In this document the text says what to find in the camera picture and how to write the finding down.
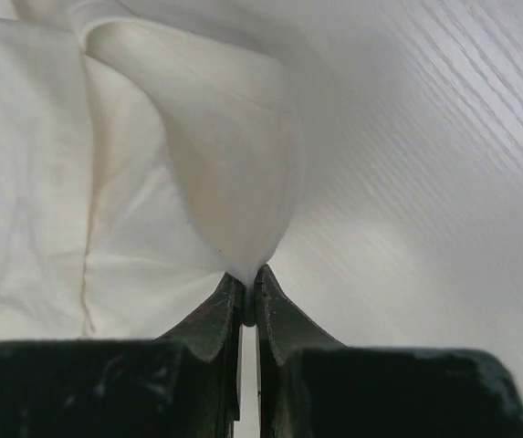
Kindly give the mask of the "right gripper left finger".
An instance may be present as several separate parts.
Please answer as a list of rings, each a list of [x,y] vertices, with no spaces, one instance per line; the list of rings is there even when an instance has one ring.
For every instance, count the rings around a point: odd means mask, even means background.
[[[243,285],[156,339],[0,341],[0,437],[230,437]]]

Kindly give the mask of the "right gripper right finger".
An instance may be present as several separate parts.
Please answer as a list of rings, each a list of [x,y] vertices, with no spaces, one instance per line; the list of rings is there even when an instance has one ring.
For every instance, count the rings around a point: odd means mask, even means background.
[[[264,437],[523,437],[523,402],[477,349],[349,347],[256,275],[257,387]]]

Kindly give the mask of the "white floral print t-shirt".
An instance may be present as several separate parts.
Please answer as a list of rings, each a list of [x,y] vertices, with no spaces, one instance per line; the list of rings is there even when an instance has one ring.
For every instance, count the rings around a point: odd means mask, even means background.
[[[286,75],[121,1],[0,1],[0,340],[162,334],[298,198]]]

